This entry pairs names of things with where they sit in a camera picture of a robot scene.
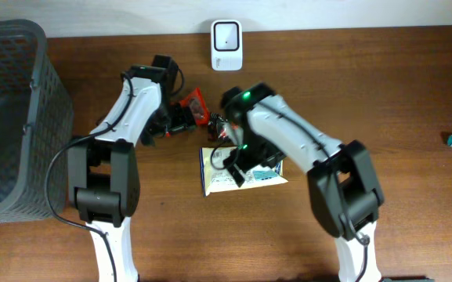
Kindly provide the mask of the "yellow snack bag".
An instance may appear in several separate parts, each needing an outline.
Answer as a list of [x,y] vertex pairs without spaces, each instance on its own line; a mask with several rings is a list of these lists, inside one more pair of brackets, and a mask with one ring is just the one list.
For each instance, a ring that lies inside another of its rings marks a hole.
[[232,147],[218,148],[211,161],[210,156],[212,155],[213,149],[210,147],[200,148],[201,186],[204,197],[207,197],[211,193],[245,190],[287,183],[287,180],[283,176],[283,161],[281,161],[274,168],[258,165],[245,174],[242,174],[246,179],[245,183],[239,187],[227,170],[216,170],[212,167],[212,163],[219,165],[220,162],[224,161],[230,155],[232,149]]

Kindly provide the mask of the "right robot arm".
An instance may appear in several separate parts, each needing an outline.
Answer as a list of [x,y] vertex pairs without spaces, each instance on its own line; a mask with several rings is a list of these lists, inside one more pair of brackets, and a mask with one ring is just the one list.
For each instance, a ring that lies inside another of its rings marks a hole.
[[334,238],[339,280],[380,281],[374,234],[385,197],[367,148],[321,132],[265,83],[231,88],[220,107],[235,145],[223,169],[234,182],[242,186],[257,165],[291,159],[306,174],[314,217]]

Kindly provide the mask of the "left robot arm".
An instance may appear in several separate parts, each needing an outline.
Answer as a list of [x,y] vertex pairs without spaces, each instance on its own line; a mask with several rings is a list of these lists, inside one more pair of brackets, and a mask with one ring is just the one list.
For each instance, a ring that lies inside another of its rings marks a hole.
[[189,108],[173,101],[183,73],[170,56],[134,65],[106,117],[67,151],[68,198],[94,243],[101,281],[137,281],[131,221],[139,203],[136,146],[196,128]]

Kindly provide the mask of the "dark red snack packet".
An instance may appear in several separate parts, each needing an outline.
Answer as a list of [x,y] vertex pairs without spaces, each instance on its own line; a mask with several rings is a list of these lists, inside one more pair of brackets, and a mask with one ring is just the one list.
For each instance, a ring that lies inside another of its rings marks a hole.
[[195,88],[189,95],[179,101],[182,107],[189,107],[193,119],[199,126],[207,125],[210,121],[210,112],[204,101],[201,90]]

